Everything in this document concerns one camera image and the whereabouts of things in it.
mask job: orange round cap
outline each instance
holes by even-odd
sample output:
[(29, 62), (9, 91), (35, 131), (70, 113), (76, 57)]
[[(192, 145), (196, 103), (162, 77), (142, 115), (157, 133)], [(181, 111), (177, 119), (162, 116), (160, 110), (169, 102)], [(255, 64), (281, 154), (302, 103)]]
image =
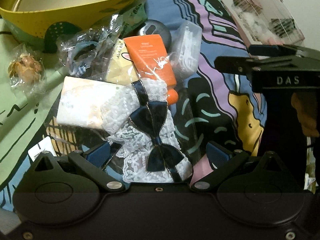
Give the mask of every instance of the orange round cap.
[(167, 101), (169, 105), (173, 105), (178, 101), (178, 93), (176, 92), (176, 90), (174, 89), (169, 89), (168, 90), (168, 97), (167, 97)]

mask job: bunny ear drawing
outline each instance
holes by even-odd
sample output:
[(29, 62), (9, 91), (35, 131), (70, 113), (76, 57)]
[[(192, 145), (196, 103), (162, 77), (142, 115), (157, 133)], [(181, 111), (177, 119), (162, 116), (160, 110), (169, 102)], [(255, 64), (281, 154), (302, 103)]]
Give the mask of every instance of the bunny ear drawing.
[(130, 58), (130, 54), (128, 52), (124, 52), (121, 54), (121, 56), (127, 60), (130, 60), (131, 62), (133, 62)]

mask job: dark blue ribbon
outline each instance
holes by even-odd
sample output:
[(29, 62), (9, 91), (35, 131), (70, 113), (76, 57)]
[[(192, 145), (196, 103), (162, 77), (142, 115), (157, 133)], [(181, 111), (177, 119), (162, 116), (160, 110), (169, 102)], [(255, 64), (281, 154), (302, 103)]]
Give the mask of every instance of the dark blue ribbon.
[(183, 160), (183, 155), (174, 146), (163, 143), (159, 136), (167, 118), (167, 102), (149, 102), (147, 92), (140, 80), (133, 82), (132, 85), (138, 96), (140, 107), (130, 115), (130, 120), (140, 131), (150, 135), (154, 145), (147, 161), (147, 171), (167, 169), (175, 182), (181, 181), (175, 166)]

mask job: orange sunscreen tube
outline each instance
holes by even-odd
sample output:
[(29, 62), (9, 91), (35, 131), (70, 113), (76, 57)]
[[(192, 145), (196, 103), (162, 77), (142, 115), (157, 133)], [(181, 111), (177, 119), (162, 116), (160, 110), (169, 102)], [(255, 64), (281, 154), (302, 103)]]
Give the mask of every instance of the orange sunscreen tube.
[(134, 36), (124, 39), (124, 43), (141, 78), (162, 79), (168, 87), (169, 105), (178, 101), (177, 85), (167, 51), (159, 34)]

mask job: white lace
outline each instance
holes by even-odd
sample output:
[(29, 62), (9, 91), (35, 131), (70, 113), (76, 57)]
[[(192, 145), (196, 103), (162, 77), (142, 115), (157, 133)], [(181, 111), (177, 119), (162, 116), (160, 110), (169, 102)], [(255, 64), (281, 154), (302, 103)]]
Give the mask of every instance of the white lace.
[[(167, 87), (164, 81), (142, 79), (150, 101), (166, 101)], [(146, 170), (148, 156), (153, 144), (149, 135), (137, 130), (129, 121), (129, 115), (140, 106), (138, 97), (132, 87), (128, 85), (101, 107), (102, 127), (110, 134), (107, 138), (110, 144), (123, 144), (117, 152), (117, 157), (124, 158), (123, 180), (130, 182), (169, 183), (173, 182), (167, 170), (149, 172)], [(174, 124), (171, 112), (160, 131), (163, 143), (180, 149), (174, 134)], [(192, 174), (192, 165), (183, 154), (183, 160), (176, 165), (182, 180)]]

